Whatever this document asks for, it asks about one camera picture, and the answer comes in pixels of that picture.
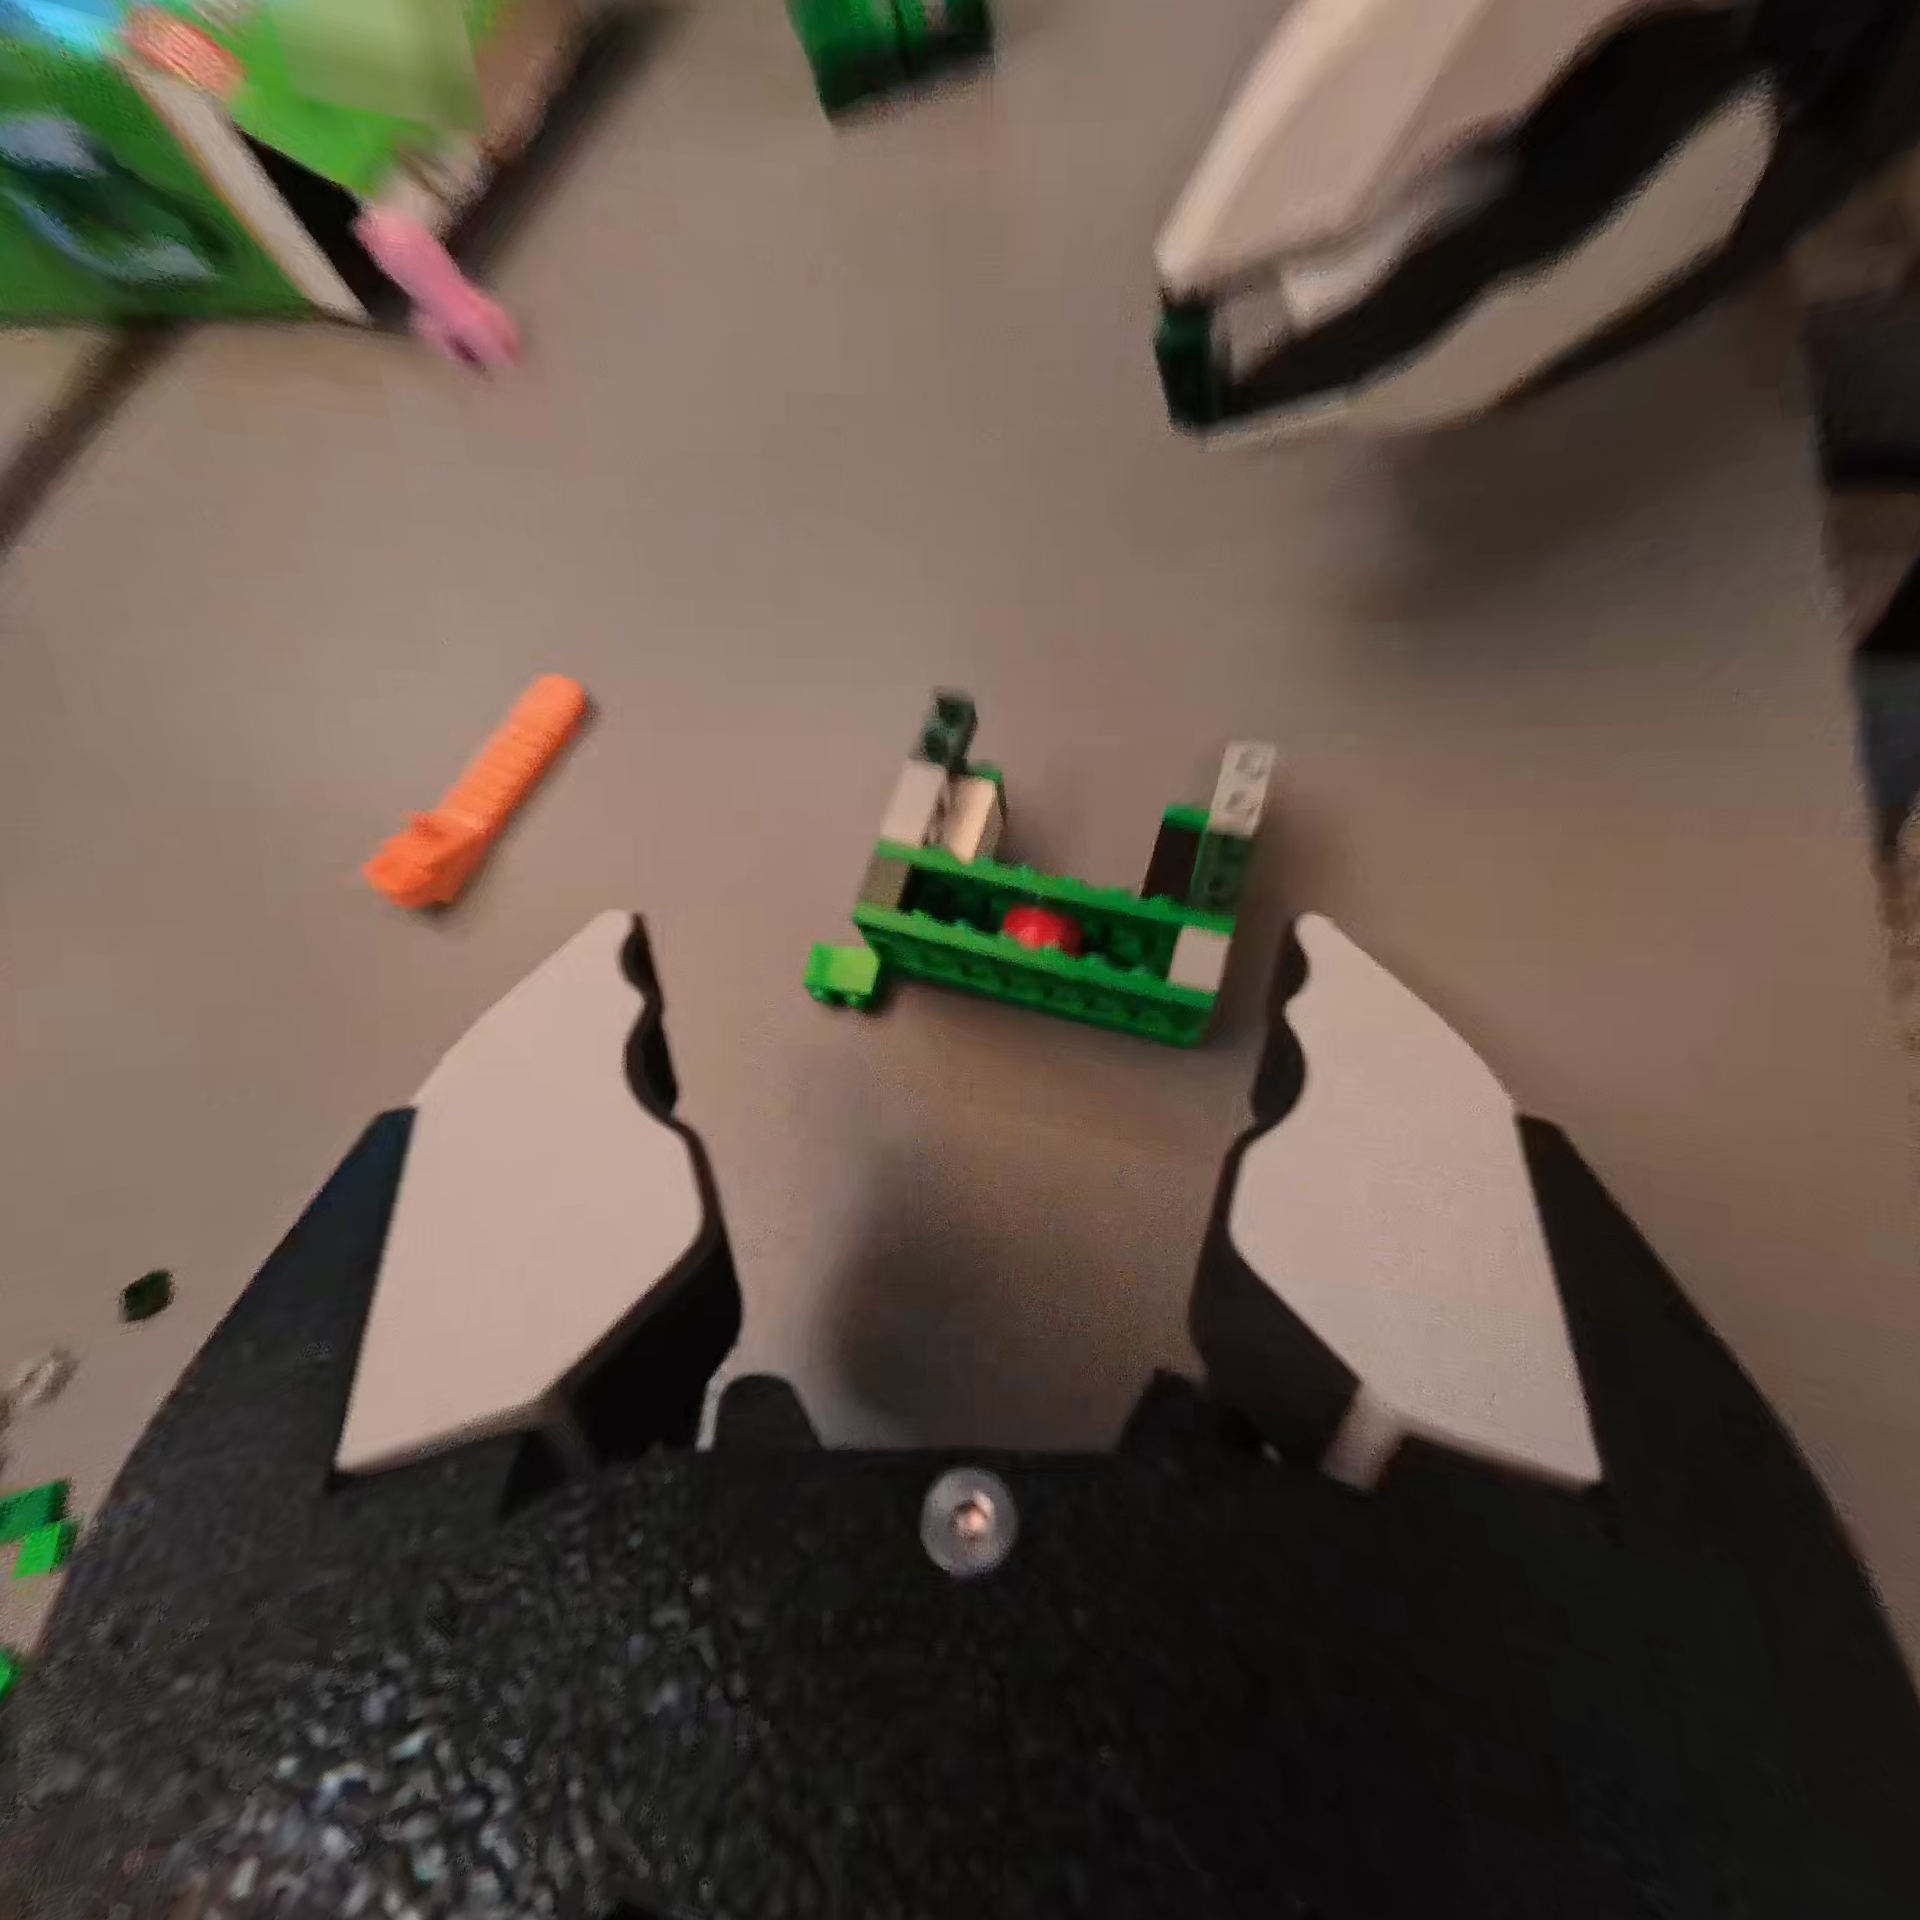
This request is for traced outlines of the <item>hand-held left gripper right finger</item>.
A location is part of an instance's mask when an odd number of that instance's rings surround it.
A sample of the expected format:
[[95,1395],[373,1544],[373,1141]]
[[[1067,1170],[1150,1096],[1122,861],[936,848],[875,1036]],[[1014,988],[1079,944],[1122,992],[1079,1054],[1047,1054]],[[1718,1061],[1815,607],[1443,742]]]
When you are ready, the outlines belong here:
[[1519,1111],[1346,930],[1298,917],[1189,1333],[1285,1460],[1370,1488],[1407,1447],[1584,1490],[1599,1450]]

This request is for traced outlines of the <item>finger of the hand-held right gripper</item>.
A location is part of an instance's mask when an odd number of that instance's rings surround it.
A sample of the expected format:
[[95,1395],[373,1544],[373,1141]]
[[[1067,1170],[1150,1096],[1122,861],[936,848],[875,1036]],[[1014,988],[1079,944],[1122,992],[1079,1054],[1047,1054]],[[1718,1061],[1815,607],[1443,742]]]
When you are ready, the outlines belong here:
[[1159,234],[1159,300],[1234,291],[1352,238],[1446,163],[1519,133],[1570,82],[1641,108],[1646,27],[1683,7],[1289,7]]
[[1761,196],[1773,101],[1691,127],[1570,82],[1352,238],[1208,294],[1232,365],[1213,442],[1418,436],[1566,378],[1715,270]]

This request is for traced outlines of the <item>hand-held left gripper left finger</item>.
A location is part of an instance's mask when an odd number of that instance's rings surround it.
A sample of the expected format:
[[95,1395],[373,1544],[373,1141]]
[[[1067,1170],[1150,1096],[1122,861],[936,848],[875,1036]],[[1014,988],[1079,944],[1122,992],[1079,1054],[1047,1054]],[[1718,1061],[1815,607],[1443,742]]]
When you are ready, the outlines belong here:
[[589,918],[442,1051],[409,1111],[338,1474],[497,1436],[599,1464],[697,1444],[742,1306],[675,1107],[627,909]]

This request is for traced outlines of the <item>green and grey lego build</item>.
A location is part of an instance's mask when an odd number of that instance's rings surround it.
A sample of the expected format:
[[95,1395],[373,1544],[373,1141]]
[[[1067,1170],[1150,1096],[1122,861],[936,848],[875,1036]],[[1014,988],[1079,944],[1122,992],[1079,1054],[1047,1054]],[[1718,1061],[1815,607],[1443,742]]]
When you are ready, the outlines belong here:
[[1280,755],[1225,747],[1210,800],[1166,807],[1134,892],[1000,854],[1000,767],[939,688],[882,811],[849,920],[896,982],[1191,1050],[1210,1028]]

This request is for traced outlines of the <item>large green creeper lego model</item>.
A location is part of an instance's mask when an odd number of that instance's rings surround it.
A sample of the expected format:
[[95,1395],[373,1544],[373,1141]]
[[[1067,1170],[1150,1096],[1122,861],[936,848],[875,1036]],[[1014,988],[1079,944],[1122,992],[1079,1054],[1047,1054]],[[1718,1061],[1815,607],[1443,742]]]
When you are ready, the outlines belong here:
[[817,104],[840,117],[991,58],[987,2],[785,2]]

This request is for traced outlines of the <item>pile of small lego pieces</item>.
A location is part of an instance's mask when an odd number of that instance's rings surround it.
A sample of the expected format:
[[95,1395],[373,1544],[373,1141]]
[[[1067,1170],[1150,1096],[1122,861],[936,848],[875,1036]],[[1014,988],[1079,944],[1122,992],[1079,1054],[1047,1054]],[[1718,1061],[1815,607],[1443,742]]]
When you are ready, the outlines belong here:
[[79,1349],[50,1342],[3,1371],[1,1388],[1,1695],[40,1654],[81,1535],[67,1476],[32,1471],[32,1431],[79,1371]]

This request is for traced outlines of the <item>pink lego pig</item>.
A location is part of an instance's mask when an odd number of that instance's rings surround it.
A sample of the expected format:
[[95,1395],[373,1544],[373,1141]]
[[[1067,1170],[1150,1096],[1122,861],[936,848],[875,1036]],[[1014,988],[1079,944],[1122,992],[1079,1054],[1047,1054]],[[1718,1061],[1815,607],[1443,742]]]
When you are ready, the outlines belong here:
[[413,336],[453,365],[513,368],[521,336],[510,314],[478,287],[413,215],[365,203],[352,235],[409,307]]

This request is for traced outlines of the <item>green lego set box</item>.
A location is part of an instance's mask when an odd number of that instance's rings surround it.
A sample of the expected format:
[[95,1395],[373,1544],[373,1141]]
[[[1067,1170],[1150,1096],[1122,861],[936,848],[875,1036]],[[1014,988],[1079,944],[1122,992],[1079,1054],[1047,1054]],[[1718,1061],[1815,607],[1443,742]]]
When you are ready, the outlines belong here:
[[401,325],[362,208],[481,122],[505,4],[3,4],[3,326]]

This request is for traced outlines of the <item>orange brick separator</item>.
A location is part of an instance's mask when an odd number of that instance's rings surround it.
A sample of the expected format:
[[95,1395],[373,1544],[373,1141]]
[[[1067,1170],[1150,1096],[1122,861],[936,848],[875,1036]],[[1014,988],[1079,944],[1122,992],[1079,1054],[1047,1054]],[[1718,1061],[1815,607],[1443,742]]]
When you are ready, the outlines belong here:
[[413,813],[362,864],[389,904],[454,904],[494,843],[582,731],[589,695],[562,675],[531,682],[433,807]]

